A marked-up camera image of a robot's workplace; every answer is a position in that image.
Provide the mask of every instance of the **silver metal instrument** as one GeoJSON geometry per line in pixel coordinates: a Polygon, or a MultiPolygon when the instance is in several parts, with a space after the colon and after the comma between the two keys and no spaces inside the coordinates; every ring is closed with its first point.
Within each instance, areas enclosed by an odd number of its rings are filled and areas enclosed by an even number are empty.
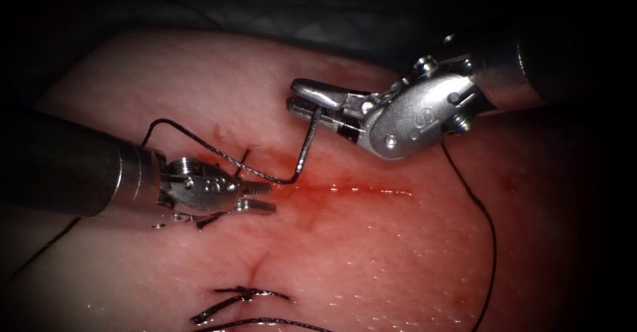
{"type": "Polygon", "coordinates": [[[183,157],[163,166],[157,204],[171,209],[175,220],[185,221],[201,220],[220,211],[273,214],[274,204],[249,198],[270,192],[270,183],[243,180],[219,164],[183,157]],[[179,206],[189,208],[188,212],[176,210],[179,206]]]}
{"type": "Polygon", "coordinates": [[[403,159],[471,128],[480,95],[471,72],[468,59],[439,64],[426,56],[385,92],[296,79],[287,109],[308,120],[321,107],[322,125],[382,159],[403,159]]]}

